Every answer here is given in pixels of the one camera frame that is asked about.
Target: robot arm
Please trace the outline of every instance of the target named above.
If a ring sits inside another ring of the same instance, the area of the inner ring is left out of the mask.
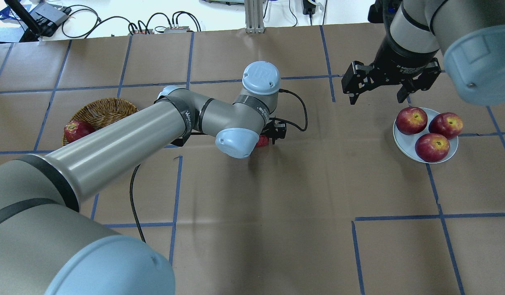
[[[342,78],[351,104],[382,85],[402,85],[398,102],[430,89],[439,49],[464,101],[505,102],[505,0],[377,0],[369,21],[385,23],[387,35],[374,62],[353,61]]]
[[[78,214],[79,204],[193,129],[248,157],[276,109],[280,74],[258,61],[242,81],[234,104],[168,86],[149,108],[0,166],[0,294],[174,294],[163,256]]]

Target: metal post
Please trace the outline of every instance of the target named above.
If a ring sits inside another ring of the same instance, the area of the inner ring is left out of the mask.
[[[245,0],[245,31],[247,33],[265,32],[262,8],[263,0]]]

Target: brown table surface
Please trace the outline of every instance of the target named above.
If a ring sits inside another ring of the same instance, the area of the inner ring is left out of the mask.
[[[505,104],[466,104],[442,73],[410,104],[459,114],[464,134],[449,161],[412,161],[392,136],[407,106],[398,86],[355,106],[342,93],[349,62],[371,62],[384,34],[353,24],[0,45],[0,164],[58,149],[69,118],[100,98],[141,109],[175,84],[232,102],[243,69],[267,60],[305,100],[307,132],[288,127],[248,159],[194,136],[136,177],[143,231],[177,294],[505,294]],[[277,112],[303,123],[290,95]],[[82,213],[138,237],[130,175]]]

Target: white floor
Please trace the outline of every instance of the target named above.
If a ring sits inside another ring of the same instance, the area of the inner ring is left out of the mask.
[[[202,30],[235,30],[245,27],[245,7],[243,5],[226,5],[218,2],[208,3],[203,0],[52,0],[47,1],[56,5],[82,4],[94,8],[101,19],[119,15],[136,23],[139,19],[145,23],[150,15],[162,12],[169,17],[175,11],[188,11],[194,14],[202,27]],[[325,5],[325,0],[318,0]],[[310,25],[308,15],[302,13],[302,0],[271,0],[265,15],[265,27],[288,27],[296,23],[295,18],[289,11],[289,3],[292,11],[298,19],[298,26]],[[366,23],[369,6],[374,0],[328,0],[325,24],[351,24]],[[5,8],[5,2],[0,0],[0,10]],[[313,15],[313,25],[323,23],[324,13],[320,9]],[[68,35],[80,35],[88,31],[95,22],[95,16],[86,11],[77,13],[75,18],[65,24],[65,32]],[[127,35],[127,21],[112,19],[99,26],[90,37],[121,36]],[[163,16],[155,16],[149,28],[166,25]],[[194,23],[187,15],[179,19],[180,25],[190,26],[195,29]],[[3,23],[0,26],[18,27],[17,23]],[[67,39],[61,29],[56,34],[45,40]]]

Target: light blue plastic cap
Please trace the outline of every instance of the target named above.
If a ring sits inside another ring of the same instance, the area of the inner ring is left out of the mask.
[[[280,90],[280,71],[267,61],[255,61],[243,71],[243,86],[258,95],[271,95]]]
[[[45,295],[173,295],[170,263],[132,237],[99,239],[77,252],[54,277]]]
[[[258,143],[258,133],[245,128],[228,128],[218,132],[216,146],[220,151],[237,159],[248,157]]]
[[[505,25],[458,39],[445,52],[444,61],[464,101],[481,106],[505,102]]]
[[[162,95],[169,95],[170,92],[172,92],[174,90],[178,90],[178,89],[187,89],[187,88],[169,85],[169,86],[166,86],[165,88],[163,88],[163,90],[161,92],[159,92],[157,97],[159,98]]]

